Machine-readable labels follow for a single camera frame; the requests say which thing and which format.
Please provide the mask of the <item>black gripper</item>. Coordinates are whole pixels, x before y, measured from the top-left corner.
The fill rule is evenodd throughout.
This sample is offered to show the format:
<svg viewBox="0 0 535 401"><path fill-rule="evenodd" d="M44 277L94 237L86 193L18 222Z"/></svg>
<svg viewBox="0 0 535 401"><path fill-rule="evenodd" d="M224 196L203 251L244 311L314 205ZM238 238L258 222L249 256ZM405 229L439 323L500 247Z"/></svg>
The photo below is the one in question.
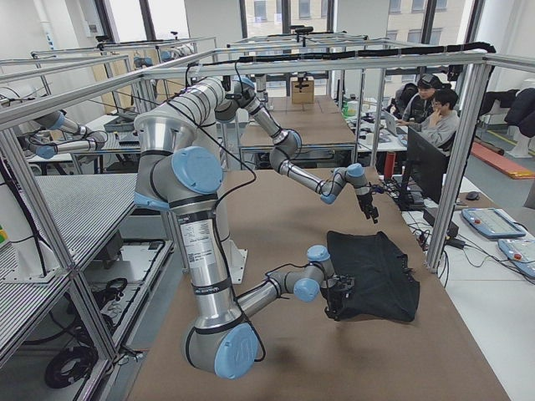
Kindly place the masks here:
<svg viewBox="0 0 535 401"><path fill-rule="evenodd" d="M374 224L378 223L379 212L373 205L372 191L368 186L360 186L354 188L357 196L357 201L361 211L364 213L367 220L371 219Z"/></svg>
<svg viewBox="0 0 535 401"><path fill-rule="evenodd" d="M323 297L327 301L324 309L327 317L341 321L356 316L354 286L354 277L348 275L334 275L326 281Z"/></svg>

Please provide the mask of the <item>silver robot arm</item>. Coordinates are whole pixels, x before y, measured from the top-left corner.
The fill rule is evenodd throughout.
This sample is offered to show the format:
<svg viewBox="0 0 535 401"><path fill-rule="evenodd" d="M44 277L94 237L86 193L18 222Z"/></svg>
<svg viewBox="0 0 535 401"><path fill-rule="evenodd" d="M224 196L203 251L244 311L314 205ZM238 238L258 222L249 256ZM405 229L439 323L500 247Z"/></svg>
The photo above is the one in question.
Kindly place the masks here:
<svg viewBox="0 0 535 401"><path fill-rule="evenodd" d="M269 155L273 170L320 195L326 204L334 203L342 189L350 184L365 217L373 222L378 221L379 212L373 204L364 167L359 163L340 167L334 170L330 179L322 180L295 165L293 156L302 145L298 132L283 128L257 98L250 84L238 81L227 91L220 79L209 77L187 88L182 97L187 95L192 97L191 102L199 108L202 117L213 113L216 119L223 120L232 117L238 109L246 110L273 142Z"/></svg>
<svg viewBox="0 0 535 401"><path fill-rule="evenodd" d="M162 110L135 119L141 146L135 203L170 211L177 219L197 305L182 339L184 358L194 368L237 379L261 360L263 345L250 318L284 294L311 302L337 277L329 251L316 245L309 247L306 265L288 273L269 272L245 294L235 293L217 232L222 167L210 150L194 143L203 121Z"/></svg>

